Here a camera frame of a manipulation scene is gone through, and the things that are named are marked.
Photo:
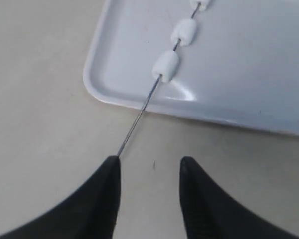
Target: metal wire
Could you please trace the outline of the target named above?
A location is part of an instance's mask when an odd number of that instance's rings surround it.
[[[193,19],[193,18],[195,17],[195,15],[197,14],[197,12],[198,12],[200,6],[201,6],[201,3],[199,2],[199,3],[197,4],[197,8],[195,9],[195,11],[193,12],[193,14],[192,14],[192,16],[191,16],[192,19]],[[176,45],[174,46],[174,48],[173,48],[173,51],[176,51],[176,50],[177,50],[177,48],[178,48],[179,45],[180,45],[180,42],[181,42],[181,39],[178,39],[177,44],[176,44]],[[122,154],[122,152],[123,152],[123,150],[125,149],[125,146],[127,145],[128,141],[129,141],[129,139],[130,139],[130,137],[131,137],[131,135],[132,135],[132,133],[133,133],[133,131],[134,131],[136,125],[137,125],[138,122],[140,121],[140,119],[141,119],[143,113],[145,112],[146,107],[148,106],[148,104],[149,104],[149,102],[150,102],[150,99],[151,99],[151,97],[153,96],[155,90],[157,89],[157,87],[158,87],[158,85],[159,85],[159,82],[160,82],[160,80],[162,79],[162,77],[163,77],[163,75],[160,75],[160,76],[158,77],[158,79],[156,80],[156,82],[154,83],[154,85],[153,85],[151,91],[149,92],[149,94],[148,94],[146,100],[145,100],[144,103],[143,103],[143,106],[142,106],[141,110],[140,110],[139,113],[138,113],[138,116],[137,116],[136,119],[134,120],[134,122],[133,122],[133,124],[132,124],[132,127],[130,128],[130,131],[129,131],[128,134],[126,135],[126,137],[125,137],[125,139],[124,139],[124,141],[123,141],[123,143],[122,143],[122,145],[121,145],[121,147],[120,147],[120,149],[119,149],[119,151],[118,151],[118,153],[117,153],[117,157],[120,157],[121,154]]]
[[[158,84],[159,84],[161,78],[162,78],[162,75],[160,75],[160,76],[158,77],[158,79],[156,80],[155,84],[153,85],[151,91],[149,92],[148,97],[146,98],[146,100],[145,100],[145,102],[144,102],[144,104],[143,104],[143,106],[142,106],[142,108],[141,108],[141,110],[140,110],[138,116],[136,117],[134,123],[132,124],[132,127],[131,127],[129,133],[126,135],[125,140],[124,140],[122,146],[120,147],[120,149],[119,149],[119,151],[118,151],[117,157],[120,157],[120,156],[121,156],[121,154],[122,154],[122,152],[123,152],[123,150],[124,150],[124,148],[125,148],[127,142],[129,141],[129,139],[130,139],[130,137],[131,137],[131,135],[132,135],[132,133],[133,133],[133,131],[134,131],[136,125],[137,125],[138,122],[140,121],[140,118],[142,117],[142,115],[143,115],[143,113],[144,113],[146,107],[148,106],[149,101],[150,101],[151,97],[153,96],[153,93],[155,92],[155,90],[156,90],[156,88],[157,88],[157,86],[158,86]]]

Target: countertop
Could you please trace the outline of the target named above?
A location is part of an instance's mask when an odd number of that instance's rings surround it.
[[[137,114],[97,101],[83,85],[103,3],[0,0],[0,234],[75,191],[117,152]],[[178,197],[185,155],[299,236],[299,138],[147,113],[122,156],[114,238],[186,238]]]

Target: white tray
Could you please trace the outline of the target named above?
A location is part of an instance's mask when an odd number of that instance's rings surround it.
[[[97,99],[140,108],[188,0],[107,0],[84,69]],[[299,135],[299,0],[214,0],[148,110]]]

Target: beige table surface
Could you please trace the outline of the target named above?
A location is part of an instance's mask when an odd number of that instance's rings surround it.
[[[115,154],[136,111],[92,98],[82,69],[104,0],[0,0],[0,234]],[[299,138],[147,114],[122,158],[118,239],[183,239],[182,156],[299,235]]]

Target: white marshmallow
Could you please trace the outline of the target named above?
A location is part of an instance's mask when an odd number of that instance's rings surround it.
[[[179,66],[179,57],[174,51],[164,52],[155,62],[152,74],[155,79],[162,75],[162,82],[168,83],[174,77]]]
[[[189,2],[193,9],[196,9],[197,5],[200,3],[199,11],[205,11],[211,0],[189,0]]]
[[[177,44],[178,39],[180,39],[180,46],[189,46],[194,40],[197,27],[197,22],[194,19],[181,20],[171,34],[172,43]]]

